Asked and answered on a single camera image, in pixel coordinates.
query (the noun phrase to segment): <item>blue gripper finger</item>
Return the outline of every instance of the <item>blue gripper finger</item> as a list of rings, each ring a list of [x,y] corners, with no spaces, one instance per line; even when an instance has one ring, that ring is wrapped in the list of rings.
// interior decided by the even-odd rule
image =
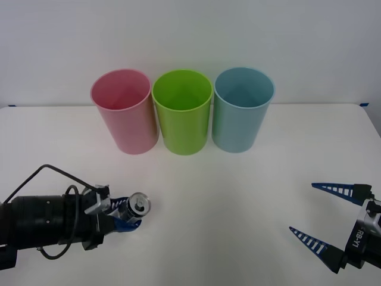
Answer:
[[[338,273],[340,267],[344,268],[344,251],[324,241],[317,240],[291,226],[292,233],[310,249],[332,272]]]
[[[350,201],[358,206],[362,206],[367,198],[372,197],[370,185],[312,183],[312,186],[324,192],[329,192],[330,194],[343,198],[344,200]]]

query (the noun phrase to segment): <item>white wall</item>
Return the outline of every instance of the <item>white wall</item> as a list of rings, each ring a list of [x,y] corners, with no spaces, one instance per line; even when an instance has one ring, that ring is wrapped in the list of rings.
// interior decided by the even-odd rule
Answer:
[[[380,11],[380,0],[2,0],[0,105],[90,104],[93,81],[120,67],[214,80],[252,66],[275,81],[274,102],[370,102],[381,130]]]

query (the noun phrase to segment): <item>plastic cup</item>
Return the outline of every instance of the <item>plastic cup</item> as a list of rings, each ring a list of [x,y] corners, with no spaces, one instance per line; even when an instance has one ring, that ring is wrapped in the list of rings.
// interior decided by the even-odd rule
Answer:
[[[132,69],[111,71],[93,84],[90,94],[122,152],[141,154],[155,146],[159,132],[145,74]]]
[[[154,83],[152,96],[161,133],[171,152],[190,155],[203,148],[212,94],[210,80],[193,70],[173,70]]]
[[[247,67],[228,69],[214,84],[212,139],[227,152],[250,149],[275,93],[272,80]]]

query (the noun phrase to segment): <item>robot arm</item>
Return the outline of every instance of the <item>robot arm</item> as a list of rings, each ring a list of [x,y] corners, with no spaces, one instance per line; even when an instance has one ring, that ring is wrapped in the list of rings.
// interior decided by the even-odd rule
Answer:
[[[42,169],[49,168],[85,186],[79,194],[70,186],[62,196],[27,196],[10,199]],[[43,165],[0,205],[0,270],[13,268],[17,250],[36,247],[47,259],[58,259],[72,243],[91,250],[103,243],[111,232],[137,229],[151,209],[148,197],[135,193],[130,197],[110,198],[108,186],[91,186],[64,171]],[[63,251],[48,255],[43,246],[66,244]]]
[[[344,251],[290,227],[293,234],[334,273],[347,263],[359,269],[365,262],[381,268],[381,201],[374,199],[371,186],[321,183],[312,186],[361,206],[360,214]]]

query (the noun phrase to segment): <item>green cup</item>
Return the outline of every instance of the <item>green cup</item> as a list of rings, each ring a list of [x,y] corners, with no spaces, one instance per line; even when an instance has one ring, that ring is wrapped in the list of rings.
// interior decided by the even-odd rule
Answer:
[[[178,155],[200,151],[208,138],[213,85],[193,70],[173,70],[154,83],[161,133],[166,147]]]

